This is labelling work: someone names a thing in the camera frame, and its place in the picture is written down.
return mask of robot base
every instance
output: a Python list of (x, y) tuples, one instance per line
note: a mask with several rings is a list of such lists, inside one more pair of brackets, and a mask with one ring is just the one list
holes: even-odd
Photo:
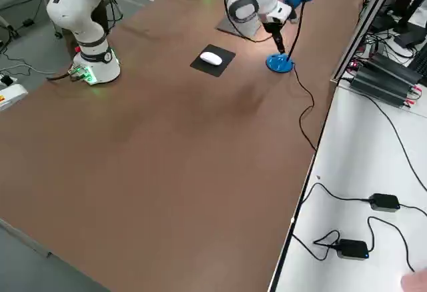
[(291, 59), (287, 59), (288, 55), (286, 54), (272, 54), (267, 58), (266, 65), (274, 72), (287, 73), (292, 71), (292, 68), (294, 67), (294, 62)]
[(120, 64), (111, 51), (112, 60), (109, 63), (86, 61), (78, 53), (73, 60), (73, 76), (80, 77), (90, 85), (107, 83), (116, 79), (120, 74)]

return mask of brown table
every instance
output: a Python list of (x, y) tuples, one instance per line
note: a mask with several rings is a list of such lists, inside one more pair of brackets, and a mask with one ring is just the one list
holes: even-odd
[[(313, 140), (360, 2), (306, 5)], [(222, 0), (157, 0), (109, 37), (118, 80), (46, 83), (2, 112), (0, 218), (112, 291), (266, 291), (313, 154), (310, 98), (265, 66), (272, 40), (216, 31), (223, 16)], [(236, 52), (219, 78), (189, 67), (210, 43)]]

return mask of table surface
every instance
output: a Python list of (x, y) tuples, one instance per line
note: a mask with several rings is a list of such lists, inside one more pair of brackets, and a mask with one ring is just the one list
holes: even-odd
[[(259, 292), (272, 278), (312, 158), (298, 127), (310, 98), (265, 66), (272, 40), (214, 29), (222, 2), (156, 0), (109, 36), (119, 79), (46, 83), (0, 116), (0, 217), (112, 291)], [(360, 4), (306, 5), (293, 58), (313, 140)], [(236, 53), (219, 78), (189, 66), (208, 44)]]
[[(427, 180), (427, 119), (377, 102), (396, 126), (415, 171)], [(342, 87), (336, 89), (307, 189), (315, 182), (340, 197), (387, 193), (396, 195), (402, 204), (427, 211), (427, 193), (410, 170), (385, 116), (371, 101)], [(427, 266), (427, 219), (421, 212), (405, 208), (395, 213), (373, 211), (367, 203), (338, 201), (321, 187), (302, 205), (294, 234), (319, 257), (326, 251), (312, 242), (333, 229), (340, 230), (342, 238), (363, 240), (371, 248), (369, 216), (398, 226), (408, 242), (412, 266), (416, 271)], [(410, 273), (404, 243), (390, 226), (376, 220), (371, 224), (375, 250), (365, 261), (340, 259), (330, 251), (319, 262), (292, 239), (276, 291), (401, 292), (400, 280)], [(310, 280), (300, 273), (309, 273)]]

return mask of white table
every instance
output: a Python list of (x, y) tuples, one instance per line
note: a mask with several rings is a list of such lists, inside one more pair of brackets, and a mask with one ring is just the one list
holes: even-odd
[[(383, 103), (380, 106), (395, 124), (421, 180), (427, 183), (427, 119)], [(427, 210), (427, 192), (412, 174), (385, 116), (371, 101), (344, 88), (335, 92), (308, 189), (317, 181), (342, 197), (389, 193), (403, 204)], [(366, 220), (371, 215), (400, 228), (415, 270), (427, 267), (427, 218), (415, 210), (375, 212), (367, 203), (335, 200), (318, 187), (302, 205), (294, 234), (319, 256), (326, 248), (316, 247), (312, 241), (333, 229), (342, 238), (365, 241), (370, 248)], [(340, 259), (331, 250), (319, 262), (292, 239), (276, 291), (401, 292), (400, 279), (410, 272), (402, 239), (381, 222), (372, 220), (372, 226), (376, 248), (365, 261)]]

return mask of lamp base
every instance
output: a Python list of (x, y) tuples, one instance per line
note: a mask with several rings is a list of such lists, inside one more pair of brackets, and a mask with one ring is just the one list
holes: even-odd
[(286, 54), (280, 54), (280, 53), (271, 54), (266, 59), (266, 65), (270, 70), (274, 72), (287, 73), (292, 71), (292, 68), (294, 67), (294, 62), (291, 59), (289, 60), (287, 59), (288, 59), (288, 55)]

